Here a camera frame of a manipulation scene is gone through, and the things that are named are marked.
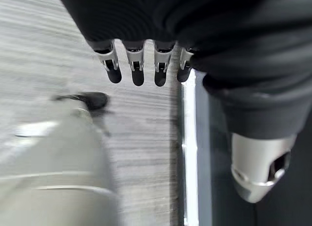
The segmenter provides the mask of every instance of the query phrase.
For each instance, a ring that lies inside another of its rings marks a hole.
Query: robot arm
[[[121,81],[114,39],[143,84],[144,40],[155,41],[155,83],[165,84],[175,41],[178,80],[206,72],[232,140],[238,192],[257,202],[281,178],[312,95],[312,0],[61,0],[113,83]]]

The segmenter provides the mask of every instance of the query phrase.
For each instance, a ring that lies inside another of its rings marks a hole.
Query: silver metal part
[[[140,71],[143,71],[143,66],[144,66],[144,47],[142,48],[142,50],[139,50],[137,52],[132,52],[132,51],[128,51],[126,50],[127,53],[127,57],[129,60],[129,64],[130,64],[130,68],[131,71],[135,71],[135,67],[134,67],[134,62],[139,62],[139,66],[140,66]]]
[[[190,72],[187,82],[182,83],[183,130],[182,154],[185,167],[184,183],[184,225],[198,226],[198,181],[197,181],[197,136],[195,71]]]
[[[0,225],[118,226],[109,156],[85,104],[65,99],[45,111],[15,133],[37,142],[0,156]]]
[[[169,66],[169,62],[170,62],[170,58],[171,58],[171,54],[172,54],[172,50],[169,52],[158,52],[156,49],[154,51],[154,63],[155,63],[155,71],[157,73],[159,73],[159,64],[160,63],[165,63],[165,68],[163,70],[163,72],[167,72],[168,66]]]
[[[194,55],[194,53],[188,52],[185,48],[182,48],[180,56],[181,69],[184,69],[186,62],[191,60],[192,55]]]
[[[232,175],[239,195],[250,203],[260,201],[288,168],[296,135],[274,140],[232,136]]]
[[[106,63],[107,60],[112,61],[115,70],[118,69],[118,56],[117,56],[115,44],[113,41],[112,41],[112,47],[113,47],[113,49],[109,53],[106,53],[106,54],[98,53],[97,54],[99,60],[104,65],[105,70],[108,72],[110,71],[110,68],[107,66],[107,63]]]

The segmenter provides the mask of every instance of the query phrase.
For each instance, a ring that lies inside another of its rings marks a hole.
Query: black rubber tip
[[[102,92],[83,92],[79,96],[90,111],[104,108],[109,101],[108,95]]]
[[[166,83],[167,73],[160,71],[159,73],[155,72],[155,84],[157,86],[163,86]]]
[[[55,101],[64,99],[82,101],[86,104],[89,111],[102,109],[109,102],[109,96],[102,92],[81,92],[79,94],[56,95],[52,98]]]
[[[185,82],[187,81],[187,79],[189,78],[191,72],[191,68],[187,68],[182,70],[181,68],[179,68],[179,70],[177,71],[176,74],[176,78],[179,82]]]
[[[136,86],[141,86],[144,83],[144,72],[140,70],[131,71],[132,81]]]
[[[110,79],[110,81],[112,83],[120,83],[121,81],[121,72],[120,72],[120,68],[118,67],[117,70],[112,69],[110,71],[107,72],[108,78]]]

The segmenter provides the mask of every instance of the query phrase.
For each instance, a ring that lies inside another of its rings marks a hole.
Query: gray vinyl flooring
[[[111,97],[101,120],[126,226],[173,226],[176,220],[176,64],[154,84],[154,48],[145,45],[145,82],[136,87],[119,40],[123,80],[110,83],[59,0],[0,0],[0,160],[20,121],[42,116],[54,94],[101,91]]]

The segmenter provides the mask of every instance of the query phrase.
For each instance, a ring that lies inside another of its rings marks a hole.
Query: black fabric sleeve
[[[195,50],[229,130],[298,133],[312,103],[312,0],[61,0],[94,50],[103,41],[177,40]]]

